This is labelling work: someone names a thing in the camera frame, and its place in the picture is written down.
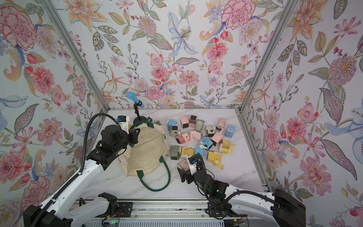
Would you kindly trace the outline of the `sage green cube sharpener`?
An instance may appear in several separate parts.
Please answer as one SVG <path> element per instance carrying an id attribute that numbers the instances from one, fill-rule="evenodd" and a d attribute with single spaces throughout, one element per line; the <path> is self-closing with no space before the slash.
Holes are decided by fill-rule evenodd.
<path id="1" fill-rule="evenodd" d="M 171 160 L 179 160 L 181 156 L 181 148 L 179 146 L 172 146 L 170 148 Z"/>

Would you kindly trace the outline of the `blue round-front pencil sharpener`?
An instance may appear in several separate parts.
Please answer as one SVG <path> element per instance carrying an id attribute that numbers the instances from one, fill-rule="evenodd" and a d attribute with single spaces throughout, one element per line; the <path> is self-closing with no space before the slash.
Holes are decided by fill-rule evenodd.
<path id="1" fill-rule="evenodd" d="M 210 150 L 213 146 L 213 142 L 206 136 L 202 137 L 199 141 L 207 150 Z"/>

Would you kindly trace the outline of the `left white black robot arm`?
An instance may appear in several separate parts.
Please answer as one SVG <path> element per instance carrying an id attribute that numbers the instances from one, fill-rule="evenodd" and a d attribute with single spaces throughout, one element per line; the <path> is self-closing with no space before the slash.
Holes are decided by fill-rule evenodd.
<path id="1" fill-rule="evenodd" d="M 131 144 L 138 143 L 140 129 L 124 131 L 109 125 L 101 131 L 102 139 L 84 159 L 84 165 L 50 198 L 40 205 L 30 205 L 23 214 L 26 227 L 80 227 L 99 215 L 112 216 L 119 212 L 117 197 L 102 193 L 92 202 L 69 211 L 82 192 L 122 155 Z"/>

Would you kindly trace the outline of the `cream pencil sharpener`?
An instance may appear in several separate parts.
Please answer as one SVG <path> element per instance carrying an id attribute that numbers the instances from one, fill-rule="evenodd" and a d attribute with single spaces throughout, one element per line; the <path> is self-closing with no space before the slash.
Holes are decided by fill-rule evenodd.
<path id="1" fill-rule="evenodd" d="M 212 138 L 216 134 L 216 127 L 213 125 L 205 126 L 206 137 Z"/>

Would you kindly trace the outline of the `pink lever pencil sharpener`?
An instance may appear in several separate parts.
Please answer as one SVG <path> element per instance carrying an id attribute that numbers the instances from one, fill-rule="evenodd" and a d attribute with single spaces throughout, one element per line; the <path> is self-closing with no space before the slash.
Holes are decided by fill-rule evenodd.
<path id="1" fill-rule="evenodd" d="M 217 131 L 211 138 L 211 141 L 213 143 L 214 146 L 218 146 L 221 141 L 223 140 L 223 130 L 222 129 L 221 131 Z"/>

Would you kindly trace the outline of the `large pink pencil sharpener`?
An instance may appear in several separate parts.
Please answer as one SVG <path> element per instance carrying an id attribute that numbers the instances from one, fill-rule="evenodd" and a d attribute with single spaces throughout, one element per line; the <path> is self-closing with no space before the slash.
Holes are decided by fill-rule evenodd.
<path id="1" fill-rule="evenodd" d="M 181 116 L 180 123 L 181 123 L 181 127 L 183 129 L 188 128 L 189 127 L 189 118 L 186 115 Z"/>

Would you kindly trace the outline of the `pink square pencil sharpener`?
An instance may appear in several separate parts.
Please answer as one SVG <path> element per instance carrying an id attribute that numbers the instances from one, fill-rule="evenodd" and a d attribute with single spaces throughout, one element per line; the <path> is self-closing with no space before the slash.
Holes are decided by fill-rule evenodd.
<path id="1" fill-rule="evenodd" d="M 178 144 L 187 144 L 190 141 L 190 136 L 187 132 L 181 133 L 180 135 L 176 136 L 176 141 Z"/>

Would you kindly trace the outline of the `cream green tote bag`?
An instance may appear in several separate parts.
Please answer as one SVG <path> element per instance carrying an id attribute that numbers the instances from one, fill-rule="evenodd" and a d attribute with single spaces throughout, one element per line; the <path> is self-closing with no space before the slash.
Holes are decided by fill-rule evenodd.
<path id="1" fill-rule="evenodd" d="M 138 177 L 144 187 L 152 192 L 166 189 L 171 181 L 171 171 L 164 159 L 169 153 L 169 146 L 163 127 L 148 121 L 139 121 L 131 129 L 140 130 L 138 143 L 131 143 L 117 153 L 125 175 Z M 160 164 L 166 168 L 168 181 L 165 186 L 153 189 L 144 182 L 143 177 Z"/>

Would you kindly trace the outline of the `mint green pencil sharpener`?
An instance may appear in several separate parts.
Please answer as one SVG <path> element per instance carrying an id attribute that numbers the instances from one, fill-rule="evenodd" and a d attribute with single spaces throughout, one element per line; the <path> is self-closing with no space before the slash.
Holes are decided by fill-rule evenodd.
<path id="1" fill-rule="evenodd" d="M 197 131 L 203 130 L 204 123 L 205 122 L 203 120 L 197 120 L 195 123 L 195 130 L 197 130 Z"/>

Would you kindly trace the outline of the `small pink pencil sharpener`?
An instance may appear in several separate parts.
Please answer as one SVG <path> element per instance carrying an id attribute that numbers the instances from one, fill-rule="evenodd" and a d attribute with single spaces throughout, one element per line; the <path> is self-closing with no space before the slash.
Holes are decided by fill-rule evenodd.
<path id="1" fill-rule="evenodd" d="M 190 116 L 190 118 L 189 118 L 189 127 L 190 128 L 195 128 L 197 119 L 198 118 L 195 115 Z"/>

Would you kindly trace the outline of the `blue cube pencil sharpener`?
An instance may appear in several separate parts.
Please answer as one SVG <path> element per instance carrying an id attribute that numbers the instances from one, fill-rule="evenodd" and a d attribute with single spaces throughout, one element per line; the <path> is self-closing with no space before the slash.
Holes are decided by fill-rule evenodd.
<path id="1" fill-rule="evenodd" d="M 236 127 L 233 124 L 229 124 L 225 131 L 225 136 L 228 138 L 232 138 L 234 136 Z"/>

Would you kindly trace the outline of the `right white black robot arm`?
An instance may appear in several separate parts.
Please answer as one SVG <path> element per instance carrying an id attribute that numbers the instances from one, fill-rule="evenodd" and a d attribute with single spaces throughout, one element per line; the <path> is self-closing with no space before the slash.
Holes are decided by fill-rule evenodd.
<path id="1" fill-rule="evenodd" d="M 284 190 L 258 193 L 214 180 L 203 170 L 191 174 L 178 169 L 182 182 L 195 183 L 208 201 L 206 213 L 213 218 L 248 216 L 263 219 L 280 227 L 305 227 L 306 207 Z"/>

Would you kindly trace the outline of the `pink round pencil sharpener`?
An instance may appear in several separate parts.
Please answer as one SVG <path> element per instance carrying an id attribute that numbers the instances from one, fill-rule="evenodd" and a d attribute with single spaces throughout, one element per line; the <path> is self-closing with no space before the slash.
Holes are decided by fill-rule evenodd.
<path id="1" fill-rule="evenodd" d="M 216 130 L 222 131 L 225 128 L 225 125 L 226 125 L 226 119 L 220 118 L 216 124 Z"/>

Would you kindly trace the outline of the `pale green cube sharpener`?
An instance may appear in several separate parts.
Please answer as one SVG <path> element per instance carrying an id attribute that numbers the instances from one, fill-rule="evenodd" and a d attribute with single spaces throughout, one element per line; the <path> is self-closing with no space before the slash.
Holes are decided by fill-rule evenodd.
<path id="1" fill-rule="evenodd" d="M 177 137 L 180 134 L 179 127 L 177 125 L 173 125 L 170 128 L 170 135 L 172 137 Z"/>

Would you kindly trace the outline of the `yellow crank pencil sharpener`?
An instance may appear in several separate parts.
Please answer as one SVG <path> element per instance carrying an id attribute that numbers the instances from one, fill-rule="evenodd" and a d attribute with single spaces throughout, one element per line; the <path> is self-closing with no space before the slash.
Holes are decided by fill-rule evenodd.
<path id="1" fill-rule="evenodd" d="M 222 140 L 219 145 L 219 153 L 230 154 L 233 152 L 234 144 L 231 144 L 229 141 Z"/>

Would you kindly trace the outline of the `blue lever pencil sharpener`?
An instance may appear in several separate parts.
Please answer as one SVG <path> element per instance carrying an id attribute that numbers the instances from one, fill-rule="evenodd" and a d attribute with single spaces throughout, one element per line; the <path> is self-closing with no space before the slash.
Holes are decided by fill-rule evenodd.
<path id="1" fill-rule="evenodd" d="M 196 149 L 195 149 L 195 156 L 197 154 L 200 154 L 202 157 L 204 157 L 205 152 L 208 150 L 208 147 L 206 147 L 203 144 L 198 144 Z"/>

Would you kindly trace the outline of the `light blue pencil sharpener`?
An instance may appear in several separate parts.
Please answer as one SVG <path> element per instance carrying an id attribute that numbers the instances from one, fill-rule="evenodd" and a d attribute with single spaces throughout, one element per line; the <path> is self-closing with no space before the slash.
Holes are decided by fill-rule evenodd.
<path id="1" fill-rule="evenodd" d="M 177 126 L 178 124 L 177 124 L 177 121 L 175 121 L 175 120 L 168 120 L 167 121 L 167 129 L 168 129 L 168 131 L 171 131 L 172 130 L 172 127 L 173 126 Z"/>

